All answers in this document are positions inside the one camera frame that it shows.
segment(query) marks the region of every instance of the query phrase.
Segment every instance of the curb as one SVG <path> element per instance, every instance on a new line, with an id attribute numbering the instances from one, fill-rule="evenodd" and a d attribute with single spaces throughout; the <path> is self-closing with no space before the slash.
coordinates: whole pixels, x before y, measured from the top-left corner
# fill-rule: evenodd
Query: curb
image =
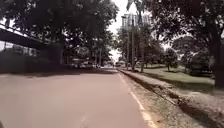
<path id="1" fill-rule="evenodd" d="M 200 104 L 200 102 L 195 102 L 189 97 L 180 94 L 175 91 L 172 86 L 162 86 L 158 84 L 152 84 L 144 79 L 140 79 L 131 72 L 117 69 L 119 72 L 128 76 L 135 82 L 142 85 L 149 91 L 156 93 L 157 95 L 164 98 L 164 95 L 168 96 L 165 100 L 169 101 L 173 105 L 178 106 L 184 113 L 190 115 L 194 119 L 201 122 L 203 125 L 209 128 L 224 128 L 224 112 L 220 110 L 211 109 L 206 107 L 206 105 Z"/>

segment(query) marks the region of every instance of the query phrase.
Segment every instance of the road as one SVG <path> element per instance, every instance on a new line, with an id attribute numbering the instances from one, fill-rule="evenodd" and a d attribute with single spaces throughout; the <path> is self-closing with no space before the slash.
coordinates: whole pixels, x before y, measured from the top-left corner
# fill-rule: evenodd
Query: road
<path id="1" fill-rule="evenodd" d="M 147 128 L 115 70 L 0 75 L 4 128 Z"/>

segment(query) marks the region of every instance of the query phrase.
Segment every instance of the tree canopy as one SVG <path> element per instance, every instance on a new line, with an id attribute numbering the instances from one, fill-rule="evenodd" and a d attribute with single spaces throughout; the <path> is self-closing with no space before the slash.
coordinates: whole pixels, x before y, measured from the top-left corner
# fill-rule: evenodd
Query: tree canopy
<path id="1" fill-rule="evenodd" d="M 222 86 L 221 35 L 224 29 L 223 0 L 153 0 L 146 7 L 153 15 L 154 30 L 164 40 L 191 34 L 215 58 L 216 86 Z"/>
<path id="2" fill-rule="evenodd" d="M 165 64 L 168 68 L 168 71 L 170 71 L 170 67 L 177 68 L 177 54 L 172 48 L 168 48 L 165 52 Z"/>
<path id="3" fill-rule="evenodd" d="M 6 26 L 13 21 L 13 28 L 22 33 L 43 42 L 60 43 L 66 56 L 74 54 L 76 47 L 88 48 L 90 56 L 96 47 L 106 49 L 112 39 L 107 28 L 118 11 L 111 0 L 0 0 L 0 3 L 0 20 L 6 19 Z"/>
<path id="4" fill-rule="evenodd" d="M 117 41 L 114 43 L 114 48 L 118 49 L 123 57 L 126 58 L 127 56 L 127 43 L 129 38 L 129 62 L 131 62 L 131 49 L 132 49 L 132 43 L 131 43 L 131 30 L 126 29 L 119 29 L 118 31 L 118 37 Z M 134 28 L 134 39 L 135 39 L 135 61 L 141 61 L 141 43 L 140 38 L 144 40 L 144 64 L 153 64 L 153 63 L 162 63 L 164 51 L 161 46 L 161 42 L 154 39 L 151 36 L 150 33 L 150 26 L 144 25 L 139 31 L 138 27 Z"/>
<path id="5" fill-rule="evenodd" d="M 180 37 L 173 41 L 172 48 L 177 51 L 178 54 L 185 53 L 197 53 L 199 50 L 203 50 L 204 47 L 198 45 L 196 39 L 191 36 Z"/>

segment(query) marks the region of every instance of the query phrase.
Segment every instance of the pole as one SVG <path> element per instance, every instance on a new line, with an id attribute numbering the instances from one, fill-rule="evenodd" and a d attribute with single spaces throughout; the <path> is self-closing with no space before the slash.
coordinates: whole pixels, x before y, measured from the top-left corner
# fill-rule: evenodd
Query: pole
<path id="1" fill-rule="evenodd" d="M 100 48 L 100 57 L 99 57 L 99 65 L 102 66 L 102 48 Z"/>
<path id="2" fill-rule="evenodd" d="M 129 34 L 129 24 L 128 24 L 128 41 L 127 41 L 127 70 L 128 70 L 128 67 L 129 67 L 129 55 L 130 55 L 130 47 L 129 47 L 129 44 L 130 44 L 130 34 Z"/>
<path id="3" fill-rule="evenodd" d="M 132 72 L 135 71 L 135 33 L 134 33 L 134 19 L 132 17 Z"/>
<path id="4" fill-rule="evenodd" d="M 5 41 L 5 43 L 4 43 L 4 51 L 6 50 L 6 45 L 7 45 L 7 42 Z"/>

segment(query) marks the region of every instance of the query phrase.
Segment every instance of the foliage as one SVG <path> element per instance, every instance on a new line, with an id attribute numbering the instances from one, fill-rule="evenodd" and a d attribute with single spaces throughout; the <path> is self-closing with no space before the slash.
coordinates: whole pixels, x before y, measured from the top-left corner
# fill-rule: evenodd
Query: foliage
<path id="1" fill-rule="evenodd" d="M 164 50 L 161 42 L 157 40 L 150 40 L 149 44 L 145 47 L 145 63 L 148 64 L 162 64 L 164 59 Z"/>
<path id="2" fill-rule="evenodd" d="M 168 48 L 166 50 L 164 60 L 165 60 L 166 67 L 168 68 L 168 71 L 170 71 L 170 67 L 173 67 L 173 68 L 178 67 L 177 54 L 173 49 Z"/>
<path id="3" fill-rule="evenodd" d="M 107 40 L 107 27 L 117 11 L 110 0 L 3 0 L 0 19 L 5 18 L 6 25 L 13 20 L 13 27 L 23 33 L 60 43 L 71 52 L 87 47 L 92 55 L 94 43 L 101 43 L 94 40 Z"/>
<path id="4" fill-rule="evenodd" d="M 193 58 L 193 54 L 190 52 L 185 52 L 184 55 L 181 57 L 181 65 L 185 67 L 185 69 L 190 65 L 190 61 Z"/>
<path id="5" fill-rule="evenodd" d="M 154 30 L 164 40 L 176 35 L 191 34 L 215 58 L 216 86 L 222 87 L 220 57 L 221 35 L 224 29 L 223 0 L 153 0 L 147 3 L 152 11 Z"/>
<path id="6" fill-rule="evenodd" d="M 172 48 L 175 49 L 178 54 L 196 53 L 200 49 L 203 49 L 203 47 L 198 45 L 196 39 L 191 36 L 184 36 L 174 40 Z"/>
<path id="7" fill-rule="evenodd" d="M 186 67 L 191 73 L 201 74 L 203 71 L 210 71 L 210 55 L 208 51 L 201 51 L 194 55 Z"/>
<path id="8" fill-rule="evenodd" d="M 142 13 L 145 10 L 145 2 L 141 1 L 141 0 L 128 0 L 128 4 L 127 4 L 127 10 L 130 9 L 131 4 L 134 3 L 136 8 L 137 8 L 137 16 L 138 16 L 138 26 L 140 28 L 140 36 L 139 36 L 139 42 L 141 47 L 139 48 L 141 51 L 141 72 L 144 72 L 144 61 L 145 61 L 145 43 L 147 40 L 147 36 L 146 35 L 150 35 L 151 34 L 151 30 L 148 29 L 147 26 L 143 25 L 143 21 L 142 21 Z"/>
<path id="9" fill-rule="evenodd" d="M 140 43 L 139 43 L 139 38 L 140 38 L 140 33 L 139 31 L 137 31 L 138 28 L 135 27 L 134 28 L 134 32 L 135 32 L 135 56 L 137 58 L 137 61 L 140 60 Z M 131 30 L 125 30 L 125 29 L 119 29 L 118 30 L 118 36 L 117 36 L 117 41 L 114 42 L 114 48 L 118 49 L 118 51 L 120 51 L 122 53 L 123 56 L 125 56 L 125 58 L 127 57 L 127 43 L 128 43 L 128 38 L 129 38 L 129 62 L 131 63 L 131 49 L 132 49 L 132 42 L 131 42 Z"/>

